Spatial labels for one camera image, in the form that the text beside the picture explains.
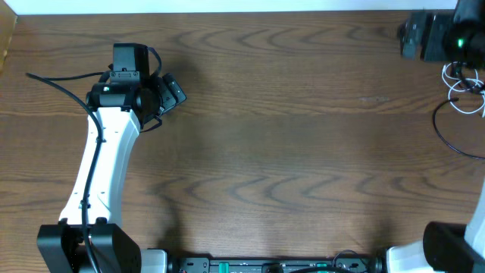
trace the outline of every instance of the white wall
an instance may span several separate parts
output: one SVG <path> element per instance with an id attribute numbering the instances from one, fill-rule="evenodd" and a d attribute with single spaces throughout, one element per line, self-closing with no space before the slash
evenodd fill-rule
<path id="1" fill-rule="evenodd" d="M 453 9 L 457 0 L 5 0 L 19 15 Z"/>

